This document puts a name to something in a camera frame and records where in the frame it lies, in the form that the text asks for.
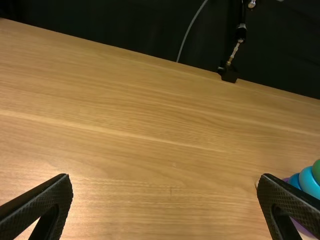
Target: teal ring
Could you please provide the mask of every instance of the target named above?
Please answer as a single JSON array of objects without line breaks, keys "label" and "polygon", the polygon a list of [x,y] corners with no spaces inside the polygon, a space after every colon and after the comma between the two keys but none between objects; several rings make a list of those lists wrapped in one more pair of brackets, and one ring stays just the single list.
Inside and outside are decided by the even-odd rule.
[{"label": "teal ring", "polygon": [[288,184],[296,187],[297,189],[302,190],[301,186],[299,184],[299,173],[296,173],[296,174],[292,175],[288,180]]},{"label": "teal ring", "polygon": [[320,200],[320,185],[312,175],[312,166],[308,166],[300,172],[299,184],[304,192]]}]

